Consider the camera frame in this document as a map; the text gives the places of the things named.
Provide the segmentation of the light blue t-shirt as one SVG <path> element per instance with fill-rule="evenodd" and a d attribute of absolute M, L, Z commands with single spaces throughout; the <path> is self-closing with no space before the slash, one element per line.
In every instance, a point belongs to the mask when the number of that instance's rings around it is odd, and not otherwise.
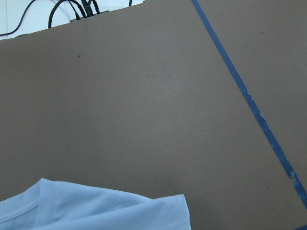
<path fill-rule="evenodd" d="M 1 201 L 3 230 L 189 230 L 183 195 L 138 194 L 40 179 Z"/>

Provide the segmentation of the left grey USB hub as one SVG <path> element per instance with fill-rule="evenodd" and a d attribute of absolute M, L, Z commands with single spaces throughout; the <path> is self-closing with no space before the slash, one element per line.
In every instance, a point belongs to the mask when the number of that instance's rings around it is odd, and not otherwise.
<path fill-rule="evenodd" d="M 101 11 L 97 0 L 77 0 L 68 1 L 70 8 L 73 10 L 71 22 L 79 21 L 83 18 L 110 12 L 110 10 Z"/>

